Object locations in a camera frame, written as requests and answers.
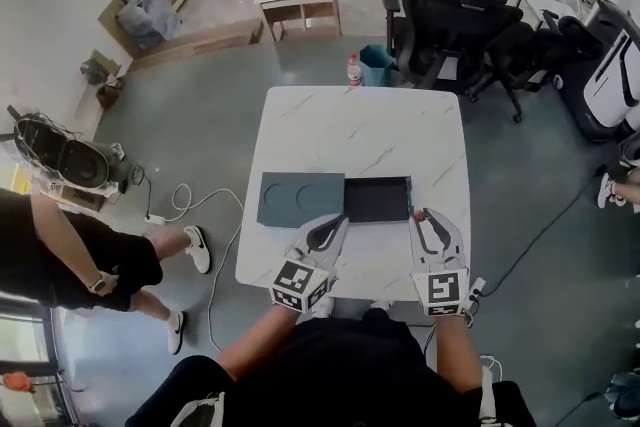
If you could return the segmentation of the teal waste bin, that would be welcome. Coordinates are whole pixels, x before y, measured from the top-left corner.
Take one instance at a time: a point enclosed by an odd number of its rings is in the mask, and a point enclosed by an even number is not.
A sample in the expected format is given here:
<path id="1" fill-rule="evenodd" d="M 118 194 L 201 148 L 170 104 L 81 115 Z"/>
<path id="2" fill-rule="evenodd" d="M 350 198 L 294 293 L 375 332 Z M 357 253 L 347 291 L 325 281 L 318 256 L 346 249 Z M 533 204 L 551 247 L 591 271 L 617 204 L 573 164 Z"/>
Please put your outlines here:
<path id="1" fill-rule="evenodd" d="M 366 87 L 390 87 L 395 60 L 384 46 L 367 45 L 359 52 L 363 82 Z"/>

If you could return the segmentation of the person's right forearm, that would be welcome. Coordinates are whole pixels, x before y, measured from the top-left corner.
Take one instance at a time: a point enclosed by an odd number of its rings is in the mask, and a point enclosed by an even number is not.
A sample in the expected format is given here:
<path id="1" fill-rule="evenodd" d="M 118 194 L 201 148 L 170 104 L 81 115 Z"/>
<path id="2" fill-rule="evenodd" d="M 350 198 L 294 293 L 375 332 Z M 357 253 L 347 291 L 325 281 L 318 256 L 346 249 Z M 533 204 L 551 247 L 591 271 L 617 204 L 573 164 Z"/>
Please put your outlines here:
<path id="1" fill-rule="evenodd" d="M 461 316 L 440 316 L 435 322 L 437 374 L 459 393 L 482 385 L 482 365 Z"/>

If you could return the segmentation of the black box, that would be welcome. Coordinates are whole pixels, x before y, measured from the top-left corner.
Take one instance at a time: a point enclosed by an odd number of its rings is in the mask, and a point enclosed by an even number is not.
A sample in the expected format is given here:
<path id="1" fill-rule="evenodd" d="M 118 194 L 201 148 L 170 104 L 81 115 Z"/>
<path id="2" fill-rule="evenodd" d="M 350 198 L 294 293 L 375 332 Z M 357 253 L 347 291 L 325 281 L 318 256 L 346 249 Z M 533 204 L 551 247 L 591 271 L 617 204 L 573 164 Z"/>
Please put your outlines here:
<path id="1" fill-rule="evenodd" d="M 347 178 L 344 215 L 351 223 L 402 222 L 409 219 L 409 177 Z"/>

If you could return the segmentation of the grey box lid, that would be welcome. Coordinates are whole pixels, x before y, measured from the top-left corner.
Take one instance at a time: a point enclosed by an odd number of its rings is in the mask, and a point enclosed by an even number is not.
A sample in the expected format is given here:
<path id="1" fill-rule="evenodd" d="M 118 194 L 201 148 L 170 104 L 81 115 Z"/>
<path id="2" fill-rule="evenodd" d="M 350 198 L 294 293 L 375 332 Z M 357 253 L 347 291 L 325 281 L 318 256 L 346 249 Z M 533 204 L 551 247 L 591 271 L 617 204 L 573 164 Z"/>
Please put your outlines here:
<path id="1" fill-rule="evenodd" d="M 257 222 L 267 227 L 299 228 L 318 217 L 344 211 L 341 173 L 262 174 Z"/>

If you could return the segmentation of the blue-grey bag pile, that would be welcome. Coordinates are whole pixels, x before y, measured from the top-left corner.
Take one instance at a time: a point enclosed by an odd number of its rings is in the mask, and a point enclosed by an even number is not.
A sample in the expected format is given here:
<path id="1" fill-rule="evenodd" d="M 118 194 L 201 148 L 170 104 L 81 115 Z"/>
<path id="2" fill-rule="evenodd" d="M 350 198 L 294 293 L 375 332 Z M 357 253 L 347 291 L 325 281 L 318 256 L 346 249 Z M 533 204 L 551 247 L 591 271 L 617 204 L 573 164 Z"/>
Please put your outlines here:
<path id="1" fill-rule="evenodd" d="M 182 23 L 169 0 L 129 0 L 117 19 L 143 52 L 176 37 Z"/>

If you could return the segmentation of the long wooden platform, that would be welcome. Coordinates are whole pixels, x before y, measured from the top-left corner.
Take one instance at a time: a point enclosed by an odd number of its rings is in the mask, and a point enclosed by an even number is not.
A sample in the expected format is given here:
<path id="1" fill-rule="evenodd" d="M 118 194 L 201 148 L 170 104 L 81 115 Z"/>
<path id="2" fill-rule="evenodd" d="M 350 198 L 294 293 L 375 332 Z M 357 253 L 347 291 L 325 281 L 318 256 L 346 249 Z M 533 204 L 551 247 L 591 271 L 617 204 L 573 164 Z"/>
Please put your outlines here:
<path id="1" fill-rule="evenodd" d="M 250 46 L 260 41 L 263 29 L 263 20 L 254 18 L 179 36 L 134 59 L 128 72 L 133 73 L 219 50 Z"/>

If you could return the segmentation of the white and black robot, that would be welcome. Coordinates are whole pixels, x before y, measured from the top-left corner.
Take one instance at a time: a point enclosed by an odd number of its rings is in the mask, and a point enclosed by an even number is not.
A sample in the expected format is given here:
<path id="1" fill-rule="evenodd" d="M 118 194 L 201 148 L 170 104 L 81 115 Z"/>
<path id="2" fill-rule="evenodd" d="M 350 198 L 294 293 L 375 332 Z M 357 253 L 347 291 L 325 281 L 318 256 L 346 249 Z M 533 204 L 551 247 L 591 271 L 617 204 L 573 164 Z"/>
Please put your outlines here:
<path id="1" fill-rule="evenodd" d="M 597 0 L 587 25 L 601 53 L 559 72 L 559 94 L 582 136 L 592 143 L 640 130 L 640 26 L 609 0 Z"/>

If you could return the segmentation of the person's left forearm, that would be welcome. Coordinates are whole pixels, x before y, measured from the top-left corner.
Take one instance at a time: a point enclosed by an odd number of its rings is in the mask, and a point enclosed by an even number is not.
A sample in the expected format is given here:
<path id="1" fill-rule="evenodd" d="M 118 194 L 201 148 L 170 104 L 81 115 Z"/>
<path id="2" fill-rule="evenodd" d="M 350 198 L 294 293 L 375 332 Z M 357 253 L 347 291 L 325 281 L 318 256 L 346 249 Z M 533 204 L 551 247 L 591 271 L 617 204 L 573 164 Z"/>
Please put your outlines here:
<path id="1" fill-rule="evenodd" d="M 299 312 L 273 305 L 242 337 L 222 349 L 215 361 L 238 381 L 286 344 L 299 317 Z"/>

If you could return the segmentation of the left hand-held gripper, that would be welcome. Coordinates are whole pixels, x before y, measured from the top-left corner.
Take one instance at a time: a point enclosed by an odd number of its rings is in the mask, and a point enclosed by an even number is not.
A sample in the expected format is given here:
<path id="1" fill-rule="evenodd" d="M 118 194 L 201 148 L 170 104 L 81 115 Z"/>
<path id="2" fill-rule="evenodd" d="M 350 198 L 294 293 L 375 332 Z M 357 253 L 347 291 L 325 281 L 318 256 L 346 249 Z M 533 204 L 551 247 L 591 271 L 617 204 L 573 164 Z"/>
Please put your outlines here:
<path id="1" fill-rule="evenodd" d="M 295 248 L 286 253 L 271 284 L 274 305 L 303 314 L 329 293 L 336 271 L 322 266 L 336 264 L 349 224 L 344 214 L 327 214 L 300 227 Z"/>

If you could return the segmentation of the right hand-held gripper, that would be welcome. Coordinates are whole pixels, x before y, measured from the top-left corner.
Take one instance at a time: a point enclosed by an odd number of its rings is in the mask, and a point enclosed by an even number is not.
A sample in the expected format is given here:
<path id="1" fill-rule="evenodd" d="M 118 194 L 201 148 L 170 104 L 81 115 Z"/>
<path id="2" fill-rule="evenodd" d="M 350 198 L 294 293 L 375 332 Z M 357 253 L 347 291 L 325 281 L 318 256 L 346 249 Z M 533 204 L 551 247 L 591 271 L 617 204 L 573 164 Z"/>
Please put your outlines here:
<path id="1" fill-rule="evenodd" d="M 426 245 L 420 223 L 410 219 L 414 265 L 410 277 L 427 317 L 460 315 L 469 293 L 469 262 L 458 227 L 440 212 L 428 208 L 428 221 L 442 243 L 441 256 Z"/>

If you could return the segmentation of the person's black clothing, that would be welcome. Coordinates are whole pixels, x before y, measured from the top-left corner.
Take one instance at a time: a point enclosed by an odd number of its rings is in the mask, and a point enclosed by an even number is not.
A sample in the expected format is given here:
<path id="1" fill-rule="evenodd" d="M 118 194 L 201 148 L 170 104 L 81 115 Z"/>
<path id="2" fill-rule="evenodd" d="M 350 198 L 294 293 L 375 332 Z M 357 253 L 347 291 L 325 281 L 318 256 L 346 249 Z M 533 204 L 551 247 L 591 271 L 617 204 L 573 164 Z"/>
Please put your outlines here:
<path id="1" fill-rule="evenodd" d="M 215 358 L 179 362 L 125 427 L 536 427 L 517 384 L 494 381 L 480 360 L 481 387 L 457 392 L 407 324 L 379 309 L 299 317 L 238 381 Z"/>

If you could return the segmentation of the white marble table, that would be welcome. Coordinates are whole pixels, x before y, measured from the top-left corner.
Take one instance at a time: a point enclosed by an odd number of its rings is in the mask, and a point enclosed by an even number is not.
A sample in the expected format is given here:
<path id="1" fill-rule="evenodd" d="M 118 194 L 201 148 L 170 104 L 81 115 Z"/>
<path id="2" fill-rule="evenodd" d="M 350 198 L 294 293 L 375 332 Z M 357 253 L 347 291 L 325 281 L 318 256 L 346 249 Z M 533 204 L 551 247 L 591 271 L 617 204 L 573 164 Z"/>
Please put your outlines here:
<path id="1" fill-rule="evenodd" d="M 458 99 L 413 89 L 282 86 L 270 89 L 248 182 L 235 276 L 271 286 L 295 231 L 257 222 L 262 174 L 341 173 L 348 178 L 409 177 L 412 210 L 432 208 L 460 230 L 471 259 L 466 146 Z M 428 222 L 429 249 L 441 242 Z M 408 222 L 349 227 L 332 295 L 418 301 Z"/>

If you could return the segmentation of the potted plant brown pot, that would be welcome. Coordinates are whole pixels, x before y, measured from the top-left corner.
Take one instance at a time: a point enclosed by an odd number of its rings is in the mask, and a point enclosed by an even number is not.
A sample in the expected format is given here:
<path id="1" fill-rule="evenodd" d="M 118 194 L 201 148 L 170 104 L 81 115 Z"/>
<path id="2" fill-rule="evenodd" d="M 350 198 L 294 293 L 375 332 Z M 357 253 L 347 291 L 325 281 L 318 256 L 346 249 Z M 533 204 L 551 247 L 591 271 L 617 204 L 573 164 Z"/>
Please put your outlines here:
<path id="1" fill-rule="evenodd" d="M 80 72 L 86 83 L 95 91 L 103 110 L 110 109 L 118 100 L 124 88 L 124 79 L 120 74 L 121 66 L 98 50 L 80 65 Z"/>

